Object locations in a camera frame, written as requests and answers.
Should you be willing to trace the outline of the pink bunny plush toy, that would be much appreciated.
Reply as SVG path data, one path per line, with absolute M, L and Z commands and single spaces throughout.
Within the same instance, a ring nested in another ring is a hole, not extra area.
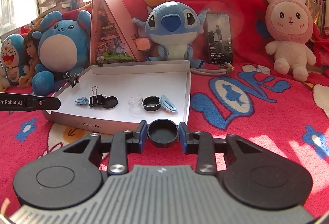
M 307 0 L 267 0 L 265 24 L 273 38 L 265 46 L 274 57 L 274 70 L 279 74 L 292 73 L 293 78 L 305 82 L 307 66 L 316 64 L 316 56 L 306 46 L 312 37 L 313 18 Z

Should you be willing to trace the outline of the brown haired doll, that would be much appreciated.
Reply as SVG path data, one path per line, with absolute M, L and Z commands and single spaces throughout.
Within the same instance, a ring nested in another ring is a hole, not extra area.
M 40 64 L 38 57 L 39 39 L 32 36 L 34 32 L 36 32 L 36 30 L 32 29 L 23 36 L 23 48 L 25 51 L 24 61 L 28 66 L 28 71 L 18 80 L 19 87 L 22 88 L 32 85 L 33 76 L 36 74 L 36 66 Z

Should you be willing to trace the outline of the smartphone with screen on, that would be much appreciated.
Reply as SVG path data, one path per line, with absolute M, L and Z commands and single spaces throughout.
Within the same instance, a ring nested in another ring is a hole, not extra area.
M 208 13 L 206 29 L 210 63 L 216 65 L 232 63 L 233 49 L 229 15 L 226 13 Z

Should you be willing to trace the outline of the round blue plush toy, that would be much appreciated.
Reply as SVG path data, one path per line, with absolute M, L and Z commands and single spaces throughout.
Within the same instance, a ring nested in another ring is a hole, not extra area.
M 35 95 L 47 96 L 60 88 L 66 72 L 83 72 L 89 64 L 91 14 L 78 12 L 76 20 L 64 19 L 59 11 L 46 15 L 40 30 L 33 33 L 39 39 L 36 74 L 32 79 Z

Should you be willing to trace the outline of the pink triangular toy house box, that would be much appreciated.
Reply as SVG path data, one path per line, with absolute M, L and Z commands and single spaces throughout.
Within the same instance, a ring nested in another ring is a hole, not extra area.
M 93 0 L 90 29 L 90 64 L 145 61 L 137 47 L 136 25 L 123 0 Z

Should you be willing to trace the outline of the light blue plastic clip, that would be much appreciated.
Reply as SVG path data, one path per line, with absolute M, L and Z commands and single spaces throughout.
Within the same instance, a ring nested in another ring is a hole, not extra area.
M 78 97 L 75 99 L 75 103 L 77 105 L 81 105 L 81 106 L 84 106 L 84 105 L 88 105 L 89 104 L 89 99 L 87 97 Z
M 165 95 L 160 96 L 159 102 L 161 107 L 163 107 L 167 112 L 177 111 L 177 107 Z

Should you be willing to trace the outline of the black round cap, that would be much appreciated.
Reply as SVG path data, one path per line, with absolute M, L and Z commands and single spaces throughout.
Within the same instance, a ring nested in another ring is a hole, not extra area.
M 150 123 L 147 130 L 150 143 L 158 148 L 169 148 L 179 135 L 177 125 L 167 119 L 158 119 Z
M 143 99 L 143 107 L 146 111 L 157 111 L 161 108 L 160 105 L 160 98 L 158 96 L 148 96 L 147 98 Z

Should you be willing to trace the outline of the red cartoon blanket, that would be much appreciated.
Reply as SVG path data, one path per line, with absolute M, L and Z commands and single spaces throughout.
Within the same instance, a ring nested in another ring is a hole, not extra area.
M 228 76 L 191 75 L 188 126 L 224 138 L 236 134 L 303 165 L 313 179 L 305 208 L 318 217 L 328 211 L 328 67 L 309 73 L 306 83 L 273 69 L 265 45 L 266 0 L 176 0 L 197 13 L 227 13 L 233 39 L 234 71 Z M 53 124 L 41 111 L 1 112 L 1 204 L 7 215 L 20 204 L 12 187 L 16 171 L 41 156 L 84 137 L 88 131 Z M 149 141 L 142 154 L 129 154 L 134 165 L 188 164 L 196 156 L 182 153 L 179 142 L 167 149 Z

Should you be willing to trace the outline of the white cardboard box tray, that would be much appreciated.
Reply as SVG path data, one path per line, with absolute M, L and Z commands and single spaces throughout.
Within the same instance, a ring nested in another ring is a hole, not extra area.
M 94 86 L 98 88 L 99 95 L 115 96 L 118 104 L 112 109 L 105 109 L 75 103 L 79 97 L 90 98 Z M 61 101 L 61 107 L 44 111 L 44 116 L 57 124 L 104 134 L 135 129 L 142 120 L 150 124 L 154 120 L 168 119 L 179 124 L 189 118 L 190 92 L 189 61 L 127 62 L 105 64 L 103 67 L 93 65 L 79 75 L 79 83 L 75 87 L 67 83 L 54 93 Z M 167 112 L 163 108 L 149 112 L 142 105 L 128 104 L 132 97 L 161 95 L 175 105 L 176 112 Z

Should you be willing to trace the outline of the Doraemon plush toy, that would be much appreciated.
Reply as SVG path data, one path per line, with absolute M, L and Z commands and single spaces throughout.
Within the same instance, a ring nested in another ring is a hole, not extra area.
M 1 90 L 18 85 L 21 77 L 29 71 L 25 63 L 23 37 L 19 34 L 9 35 L 1 46 Z

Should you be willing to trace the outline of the black oval cap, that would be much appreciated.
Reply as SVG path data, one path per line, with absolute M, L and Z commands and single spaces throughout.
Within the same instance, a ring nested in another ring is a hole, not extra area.
M 111 109 L 116 107 L 118 104 L 118 98 L 115 96 L 104 97 L 102 100 L 102 107 L 105 109 Z

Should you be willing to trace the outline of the large black binder clip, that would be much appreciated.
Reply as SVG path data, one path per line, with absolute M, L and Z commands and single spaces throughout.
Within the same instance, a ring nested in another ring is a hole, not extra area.
M 104 100 L 105 97 L 102 94 L 98 94 L 98 87 L 93 86 L 92 95 L 89 97 L 89 106 L 90 107 L 102 106 Z

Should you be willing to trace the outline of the clear plastic dome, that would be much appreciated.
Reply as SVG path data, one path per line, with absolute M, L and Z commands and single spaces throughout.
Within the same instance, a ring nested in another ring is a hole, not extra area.
M 138 107 L 143 103 L 143 97 L 141 94 L 131 96 L 128 100 L 128 105 L 130 107 Z

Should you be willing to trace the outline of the black binder clip on box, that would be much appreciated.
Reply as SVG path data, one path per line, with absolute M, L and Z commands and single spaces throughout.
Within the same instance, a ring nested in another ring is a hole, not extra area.
M 74 88 L 79 83 L 79 74 L 77 72 L 72 73 L 70 71 L 66 72 L 64 79 L 68 80 L 71 87 Z

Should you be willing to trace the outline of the Stitch plush toy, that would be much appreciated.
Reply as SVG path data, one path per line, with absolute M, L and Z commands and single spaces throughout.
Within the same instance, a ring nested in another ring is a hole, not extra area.
M 191 43 L 203 32 L 208 11 L 197 14 L 184 3 L 168 1 L 155 7 L 145 22 L 133 18 L 132 22 L 142 27 L 146 37 L 158 45 L 158 56 L 147 60 L 188 60 L 192 68 L 204 68 L 205 61 L 193 59 Z

